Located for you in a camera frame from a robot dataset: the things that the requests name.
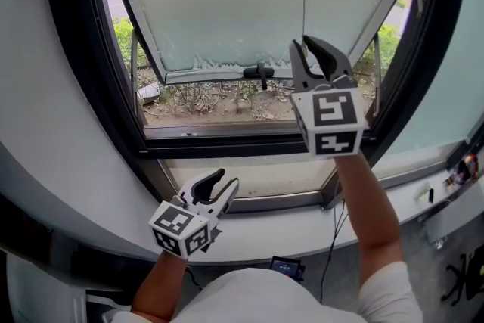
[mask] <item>pavement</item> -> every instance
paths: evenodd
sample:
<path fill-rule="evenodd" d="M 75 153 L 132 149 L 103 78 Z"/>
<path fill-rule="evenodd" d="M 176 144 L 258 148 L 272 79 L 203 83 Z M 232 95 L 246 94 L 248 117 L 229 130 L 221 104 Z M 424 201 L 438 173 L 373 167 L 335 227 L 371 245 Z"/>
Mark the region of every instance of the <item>pavement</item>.
<path fill-rule="evenodd" d="M 107 0 L 109 5 L 109 11 L 111 13 L 111 18 L 113 17 L 128 17 L 126 8 L 124 7 L 123 0 Z"/>

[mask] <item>curved white wall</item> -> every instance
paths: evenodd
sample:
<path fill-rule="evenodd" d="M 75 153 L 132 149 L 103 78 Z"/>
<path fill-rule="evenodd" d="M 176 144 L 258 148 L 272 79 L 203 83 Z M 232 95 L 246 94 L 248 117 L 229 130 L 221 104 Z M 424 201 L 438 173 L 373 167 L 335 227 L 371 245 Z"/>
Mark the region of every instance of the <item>curved white wall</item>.
<path fill-rule="evenodd" d="M 0 20 L 0 192 L 88 244 L 154 256 L 157 202 L 89 107 L 48 0 L 0 0 Z"/>

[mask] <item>forearm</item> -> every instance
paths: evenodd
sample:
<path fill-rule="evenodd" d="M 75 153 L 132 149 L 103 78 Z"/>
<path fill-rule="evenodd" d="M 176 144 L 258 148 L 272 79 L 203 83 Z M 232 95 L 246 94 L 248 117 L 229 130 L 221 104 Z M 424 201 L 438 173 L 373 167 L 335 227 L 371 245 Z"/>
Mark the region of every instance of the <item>forearm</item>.
<path fill-rule="evenodd" d="M 399 221 L 385 191 L 360 153 L 334 159 L 349 221 L 358 237 L 361 253 L 360 284 L 375 272 L 402 261 Z"/>
<path fill-rule="evenodd" d="M 158 323 L 170 321 L 182 294 L 186 261 L 169 253 L 161 253 L 139 287 L 132 312 Z"/>
<path fill-rule="evenodd" d="M 349 220 L 362 248 L 399 241 L 399 221 L 365 157 L 337 157 L 338 176 Z"/>

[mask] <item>window latch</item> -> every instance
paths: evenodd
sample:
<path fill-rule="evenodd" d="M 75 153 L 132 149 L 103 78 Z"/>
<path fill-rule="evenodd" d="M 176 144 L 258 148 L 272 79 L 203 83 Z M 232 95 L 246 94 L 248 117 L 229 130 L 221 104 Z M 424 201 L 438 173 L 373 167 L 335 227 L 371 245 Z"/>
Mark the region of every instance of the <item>window latch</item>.
<path fill-rule="evenodd" d="M 257 64 L 257 67 L 244 69 L 244 77 L 247 79 L 260 79 L 262 81 L 262 90 L 267 90 L 267 78 L 274 75 L 274 69 L 264 67 L 264 64 Z"/>

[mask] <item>window frame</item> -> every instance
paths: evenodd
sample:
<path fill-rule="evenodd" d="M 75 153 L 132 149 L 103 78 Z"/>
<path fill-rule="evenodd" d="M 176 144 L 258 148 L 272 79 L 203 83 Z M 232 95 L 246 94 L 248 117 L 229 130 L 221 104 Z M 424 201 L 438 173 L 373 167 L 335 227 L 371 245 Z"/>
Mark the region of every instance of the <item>window frame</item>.
<path fill-rule="evenodd" d="M 133 31 L 143 49 L 149 44 L 141 33 L 133 10 L 123 0 L 133 24 Z M 235 126 L 223 126 L 210 131 L 204 126 L 207 136 L 183 136 L 153 138 L 143 128 L 141 110 L 133 104 L 129 88 L 123 86 L 126 78 L 119 74 L 119 49 L 116 51 L 113 29 L 107 28 L 104 0 L 49 0 L 54 22 L 70 66 L 93 108 L 101 125 L 111 141 L 126 159 L 135 174 L 147 186 L 158 201 L 176 193 L 167 174 L 160 173 L 163 162 L 159 159 L 243 157 L 307 152 L 296 123 L 254 123 L 247 124 L 259 132 L 249 135 L 227 135 Z M 373 118 L 375 101 L 368 112 L 369 130 L 365 131 L 361 143 L 362 152 L 373 166 L 403 130 L 411 115 L 417 109 L 436 75 L 450 42 L 461 0 L 427 0 L 423 12 L 416 12 L 417 0 L 412 1 L 407 27 L 402 34 L 392 64 L 381 85 L 380 113 Z M 147 59 L 155 64 L 149 50 Z M 412 90 L 411 98 L 405 90 Z M 308 206 L 315 202 L 325 208 L 335 203 L 333 198 L 337 182 L 334 174 L 320 191 L 311 195 L 288 194 L 278 196 L 275 208 Z M 252 208 L 257 208 L 257 200 Z"/>

